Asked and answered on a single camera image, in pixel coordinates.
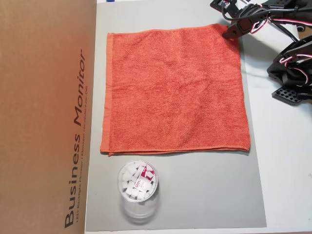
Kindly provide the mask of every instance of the brown cardboard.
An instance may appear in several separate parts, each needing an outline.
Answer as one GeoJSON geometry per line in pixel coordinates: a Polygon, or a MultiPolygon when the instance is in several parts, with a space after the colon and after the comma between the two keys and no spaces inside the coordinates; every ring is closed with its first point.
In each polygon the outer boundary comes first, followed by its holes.
{"type": "Polygon", "coordinates": [[[1,233],[84,233],[95,20],[95,0],[0,3],[1,233]]]}

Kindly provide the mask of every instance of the gray mat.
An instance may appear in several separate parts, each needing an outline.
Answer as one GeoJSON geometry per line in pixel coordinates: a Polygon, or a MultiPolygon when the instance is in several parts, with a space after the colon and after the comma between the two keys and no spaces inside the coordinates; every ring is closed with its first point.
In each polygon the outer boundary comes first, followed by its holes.
{"type": "MultiPolygon", "coordinates": [[[[216,22],[225,23],[207,0],[146,0],[97,5],[87,231],[266,227],[244,72],[245,104],[252,140],[249,153],[107,157],[99,152],[107,33],[195,27],[216,22]],[[160,207],[155,217],[144,225],[129,222],[120,209],[118,171],[134,159],[149,161],[159,173],[160,207]]],[[[244,58],[241,60],[244,71],[244,58]]]]}

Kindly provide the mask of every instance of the towel hem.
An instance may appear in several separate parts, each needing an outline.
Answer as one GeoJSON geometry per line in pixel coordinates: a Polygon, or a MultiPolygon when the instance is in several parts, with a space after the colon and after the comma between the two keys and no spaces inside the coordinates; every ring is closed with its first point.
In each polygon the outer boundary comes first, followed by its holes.
{"type": "Polygon", "coordinates": [[[196,27],[181,27],[181,28],[174,28],[174,29],[148,29],[148,30],[144,30],[144,31],[139,31],[139,32],[131,32],[131,33],[110,33],[112,35],[133,35],[133,34],[140,34],[140,33],[148,33],[148,32],[174,32],[174,31],[179,31],[181,29],[194,29],[194,28],[207,28],[207,27],[211,27],[212,25],[220,25],[219,23],[213,23],[213,24],[208,24],[208,25],[203,25],[203,26],[196,26],[196,27]]]}
{"type": "Polygon", "coordinates": [[[192,152],[192,151],[222,151],[222,150],[240,150],[240,151],[249,151],[249,147],[242,147],[242,146],[212,146],[212,147],[194,147],[194,148],[187,148],[187,149],[132,149],[132,150],[102,150],[101,152],[109,153],[109,156],[113,154],[141,154],[141,155],[153,155],[153,154],[167,154],[167,153],[177,153],[177,152],[192,152]]]}
{"type": "Polygon", "coordinates": [[[106,45],[106,91],[105,91],[105,104],[104,104],[104,119],[102,125],[102,143],[100,146],[101,152],[104,149],[110,148],[110,122],[112,111],[112,82],[113,82],[113,34],[107,34],[106,45]]]}

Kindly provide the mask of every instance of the orange towel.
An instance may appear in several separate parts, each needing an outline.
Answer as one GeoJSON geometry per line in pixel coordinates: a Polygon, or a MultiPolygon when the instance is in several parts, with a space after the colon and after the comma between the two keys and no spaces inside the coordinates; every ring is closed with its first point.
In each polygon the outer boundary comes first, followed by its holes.
{"type": "Polygon", "coordinates": [[[238,41],[225,30],[109,33],[100,151],[248,151],[238,41]]]}

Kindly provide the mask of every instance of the white table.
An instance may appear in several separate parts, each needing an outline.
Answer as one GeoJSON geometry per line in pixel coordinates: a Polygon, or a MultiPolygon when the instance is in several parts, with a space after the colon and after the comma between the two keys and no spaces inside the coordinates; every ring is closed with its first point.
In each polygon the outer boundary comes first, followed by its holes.
{"type": "MultiPolygon", "coordinates": [[[[290,26],[288,29],[296,33],[295,27],[290,26]]],[[[290,38],[271,25],[266,25],[253,36],[243,37],[253,130],[268,227],[157,230],[148,231],[149,233],[238,234],[312,230],[312,105],[303,103],[298,107],[291,107],[273,99],[271,93],[280,84],[269,78],[266,72],[274,57],[291,42],[290,38]]]]}

